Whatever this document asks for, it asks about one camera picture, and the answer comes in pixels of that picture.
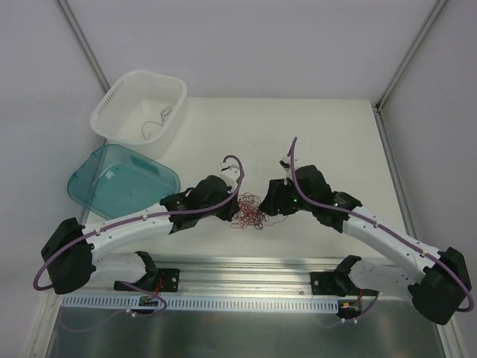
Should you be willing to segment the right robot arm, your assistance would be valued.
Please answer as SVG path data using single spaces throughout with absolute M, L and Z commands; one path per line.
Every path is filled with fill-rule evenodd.
M 381 266 L 349 255 L 333 271 L 313 274 L 313 292 L 338 297 L 358 291 L 384 293 L 410 302 L 439 325 L 447 324 L 456 312 L 473 310 L 472 284 L 460 251 L 452 247 L 442 251 L 390 229 L 358 199 L 331 190 L 313 165 L 293 169 L 285 161 L 280 164 L 286 176 L 270 181 L 261 212 L 311 213 L 321 225 L 363 242 L 393 263 Z

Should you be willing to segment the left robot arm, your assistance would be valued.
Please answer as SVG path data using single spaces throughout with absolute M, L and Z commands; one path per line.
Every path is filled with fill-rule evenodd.
M 209 177 L 197 186 L 164 198 L 145 210 L 105 221 L 81 225 L 70 218 L 60 223 L 41 250 L 43 266 L 34 277 L 34 288 L 53 289 L 58 295 L 73 293 L 89 283 L 111 282 L 116 291 L 160 288 L 162 271 L 145 251 L 120 254 L 134 242 L 169 236 L 192 229 L 214 216 L 230 221 L 238 212 L 237 196 L 243 181 L 234 173 Z M 47 273 L 50 283 L 40 285 Z

